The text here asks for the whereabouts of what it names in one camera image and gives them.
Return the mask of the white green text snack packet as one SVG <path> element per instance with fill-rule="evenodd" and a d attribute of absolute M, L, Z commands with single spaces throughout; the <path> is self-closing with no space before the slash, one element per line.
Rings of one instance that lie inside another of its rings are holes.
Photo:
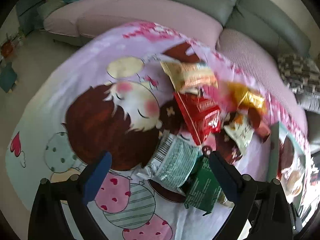
<path fill-rule="evenodd" d="M 182 186 L 201 155 L 198 146 L 164 131 L 151 159 L 144 167 L 136 169 L 136 176 L 151 179 L 169 191 L 185 195 Z"/>

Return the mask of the red snack packet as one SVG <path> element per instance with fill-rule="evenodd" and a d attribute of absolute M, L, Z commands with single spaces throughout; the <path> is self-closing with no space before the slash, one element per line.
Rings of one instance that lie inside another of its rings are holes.
<path fill-rule="evenodd" d="M 196 145 L 220 132 L 221 108 L 212 99 L 180 92 L 174 92 L 174 98 Z"/>

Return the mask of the dark green snack packet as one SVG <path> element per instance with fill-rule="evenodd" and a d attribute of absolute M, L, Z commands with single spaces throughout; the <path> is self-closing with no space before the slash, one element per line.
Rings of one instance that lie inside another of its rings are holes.
<path fill-rule="evenodd" d="M 216 203 L 233 207 L 211 171 L 209 160 L 206 157 L 197 159 L 188 179 L 181 186 L 181 190 L 185 193 L 185 208 L 199 209 L 204 212 L 203 216 L 210 214 Z"/>

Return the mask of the cream calligraphy snack packet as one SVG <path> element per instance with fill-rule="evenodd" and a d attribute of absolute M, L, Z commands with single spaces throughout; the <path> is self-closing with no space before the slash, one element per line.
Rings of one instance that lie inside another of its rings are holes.
<path fill-rule="evenodd" d="M 245 155 L 254 133 L 247 115 L 236 113 L 233 120 L 225 125 L 223 129 L 236 143 L 241 155 Z"/>

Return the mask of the brown pink snack bar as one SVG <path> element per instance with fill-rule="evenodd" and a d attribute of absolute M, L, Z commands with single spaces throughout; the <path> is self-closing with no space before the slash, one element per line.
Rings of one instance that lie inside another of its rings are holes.
<path fill-rule="evenodd" d="M 271 134 L 271 130 L 263 121 L 259 111 L 254 107 L 250 107 L 248 109 L 248 118 L 251 126 L 254 129 L 254 132 L 258 135 L 262 142 L 266 142 Z"/>

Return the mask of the teal shallow cardboard tray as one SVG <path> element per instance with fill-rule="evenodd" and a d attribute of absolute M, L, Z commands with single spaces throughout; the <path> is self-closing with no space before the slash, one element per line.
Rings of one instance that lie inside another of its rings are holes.
<path fill-rule="evenodd" d="M 270 127 L 270 158 L 266 179 L 280 181 L 286 200 L 296 209 L 302 224 L 312 210 L 310 197 L 311 154 L 308 140 L 299 129 L 281 122 Z"/>

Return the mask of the pink cartoon print tablecloth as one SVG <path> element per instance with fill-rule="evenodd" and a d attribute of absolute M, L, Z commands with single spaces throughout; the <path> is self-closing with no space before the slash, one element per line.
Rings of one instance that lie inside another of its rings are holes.
<path fill-rule="evenodd" d="M 204 62 L 214 84 L 201 85 L 201 108 L 218 105 L 221 116 L 236 108 L 232 92 L 248 88 L 264 101 L 263 120 L 282 123 L 304 153 L 309 152 L 304 111 L 278 77 L 274 63 L 247 74 L 201 42 L 152 22 L 111 29 L 65 61 L 27 104 L 7 148 L 5 166 L 14 194 L 2 203 L 12 226 L 29 221 L 41 178 L 51 182 L 80 174 L 99 153 L 112 154 L 112 166 L 89 209 L 109 239 L 211 239 L 230 209 L 216 204 L 204 215 L 186 207 L 176 179 L 157 188 L 137 173 L 151 159 L 163 133 L 178 137 L 189 151 L 178 158 L 188 174 L 196 156 L 221 145 L 221 116 L 204 141 L 185 125 L 175 87 L 163 61 Z"/>

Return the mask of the yellow orange snack packet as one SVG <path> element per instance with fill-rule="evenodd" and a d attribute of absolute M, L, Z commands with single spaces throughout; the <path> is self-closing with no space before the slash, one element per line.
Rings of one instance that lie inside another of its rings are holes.
<path fill-rule="evenodd" d="M 236 82 L 227 82 L 227 87 L 239 109 L 255 108 L 259 113 L 267 112 L 266 100 L 257 90 Z"/>

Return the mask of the beige orange snack packet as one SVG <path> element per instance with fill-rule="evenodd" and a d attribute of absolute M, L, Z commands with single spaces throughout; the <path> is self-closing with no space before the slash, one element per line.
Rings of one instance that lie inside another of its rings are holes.
<path fill-rule="evenodd" d="M 203 86 L 218 87 L 214 72 L 205 62 L 161 61 L 160 64 L 177 92 L 184 93 Z"/>

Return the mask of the black white patterned cushion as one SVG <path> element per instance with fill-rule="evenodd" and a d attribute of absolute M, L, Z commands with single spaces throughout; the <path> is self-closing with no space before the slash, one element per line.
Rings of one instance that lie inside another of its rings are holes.
<path fill-rule="evenodd" d="M 280 54 L 277 58 L 282 81 L 295 94 L 319 96 L 319 68 L 310 58 L 298 54 Z"/>

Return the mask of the small teal stool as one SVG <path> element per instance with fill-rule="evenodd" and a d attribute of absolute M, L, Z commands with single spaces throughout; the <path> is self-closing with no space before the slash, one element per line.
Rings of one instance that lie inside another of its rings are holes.
<path fill-rule="evenodd" d="M 10 93 L 16 83 L 17 74 L 12 68 L 12 63 L 8 62 L 4 67 L 1 67 L 0 87 L 5 93 Z"/>

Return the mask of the pink striped sofa cover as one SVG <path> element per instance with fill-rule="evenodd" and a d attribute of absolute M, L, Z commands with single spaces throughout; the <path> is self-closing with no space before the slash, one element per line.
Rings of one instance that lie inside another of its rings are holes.
<path fill-rule="evenodd" d="M 308 134 L 306 113 L 283 84 L 275 57 L 243 31 L 223 29 L 217 20 L 187 5 L 169 0 L 80 0 L 53 11 L 43 25 L 58 40 L 81 46 L 85 38 L 135 21 L 158 23 L 216 49 L 254 77 Z"/>

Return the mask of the potted plant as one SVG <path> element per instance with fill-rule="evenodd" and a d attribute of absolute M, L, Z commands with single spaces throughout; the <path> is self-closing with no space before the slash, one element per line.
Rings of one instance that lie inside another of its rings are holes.
<path fill-rule="evenodd" d="M 10 59 L 16 53 L 16 50 L 23 45 L 25 35 L 22 27 L 12 35 L 6 34 L 6 40 L 1 43 L 1 56 L 4 59 Z"/>

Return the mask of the grey green sofa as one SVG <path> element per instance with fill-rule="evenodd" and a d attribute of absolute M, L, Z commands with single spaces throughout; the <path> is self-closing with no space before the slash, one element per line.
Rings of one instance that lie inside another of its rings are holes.
<path fill-rule="evenodd" d="M 210 16 L 217 20 L 223 29 L 234 28 L 243 31 L 273 56 L 282 53 L 307 56 L 309 53 L 309 38 L 271 0 L 169 1 L 187 5 Z M 62 0 L 18 0 L 16 13 L 23 32 L 28 34 L 36 28 L 44 29 L 44 20 L 53 11 L 65 5 L 68 4 Z"/>

